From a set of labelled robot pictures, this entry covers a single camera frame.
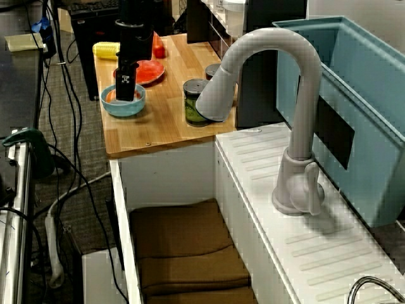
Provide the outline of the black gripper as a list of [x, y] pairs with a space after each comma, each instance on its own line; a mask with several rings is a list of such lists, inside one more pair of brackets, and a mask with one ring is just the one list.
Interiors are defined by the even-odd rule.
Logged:
[[153, 26], [147, 23], [131, 24], [118, 19], [120, 31], [118, 68], [115, 70], [116, 99], [133, 101], [138, 61], [150, 60], [153, 52]]

